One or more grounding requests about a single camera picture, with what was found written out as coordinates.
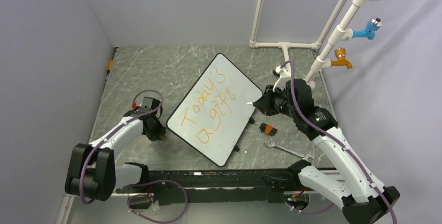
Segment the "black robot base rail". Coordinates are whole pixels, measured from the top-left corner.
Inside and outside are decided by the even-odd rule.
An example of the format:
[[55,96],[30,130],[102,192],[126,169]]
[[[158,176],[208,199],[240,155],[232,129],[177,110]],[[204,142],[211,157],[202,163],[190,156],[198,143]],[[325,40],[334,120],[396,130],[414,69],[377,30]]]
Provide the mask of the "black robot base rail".
[[286,168],[234,170],[150,171],[153,186],[125,186],[118,195],[148,194],[161,206],[182,203],[181,185],[189,203],[254,202],[284,203],[307,189]]

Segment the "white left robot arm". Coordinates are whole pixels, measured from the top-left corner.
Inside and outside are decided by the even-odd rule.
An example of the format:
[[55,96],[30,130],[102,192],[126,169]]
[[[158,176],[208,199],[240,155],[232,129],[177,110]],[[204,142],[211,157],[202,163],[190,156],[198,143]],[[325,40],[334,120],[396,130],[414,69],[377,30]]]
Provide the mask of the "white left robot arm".
[[159,118],[162,102],[144,97],[141,105],[132,104],[120,122],[90,144],[77,144],[71,153],[65,181],[67,194],[82,196],[85,204],[105,201],[116,189],[130,186],[142,193],[149,188],[147,165],[127,162],[116,166],[117,156],[131,141],[145,135],[150,141],[165,138],[166,128]]

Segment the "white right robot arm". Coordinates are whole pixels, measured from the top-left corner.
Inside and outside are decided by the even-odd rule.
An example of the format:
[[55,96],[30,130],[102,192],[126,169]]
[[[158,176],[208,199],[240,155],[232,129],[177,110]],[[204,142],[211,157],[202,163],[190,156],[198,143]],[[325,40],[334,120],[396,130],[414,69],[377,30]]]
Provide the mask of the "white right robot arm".
[[266,116],[290,117],[344,180],[341,183],[332,179],[303,158],[287,169],[290,188],[300,190],[304,186],[320,193],[342,210],[348,223],[375,223],[391,213],[400,193],[394,186],[385,186],[360,161],[332,114],[315,105],[312,90],[304,80],[288,81],[283,89],[268,85],[252,105]]

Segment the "white whiteboard black frame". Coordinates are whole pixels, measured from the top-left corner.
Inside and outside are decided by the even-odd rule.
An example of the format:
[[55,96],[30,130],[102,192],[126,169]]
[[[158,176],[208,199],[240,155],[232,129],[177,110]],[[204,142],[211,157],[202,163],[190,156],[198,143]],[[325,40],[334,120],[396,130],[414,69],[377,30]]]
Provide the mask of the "white whiteboard black frame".
[[171,113],[166,127],[222,167],[237,145],[263,91],[218,53]]

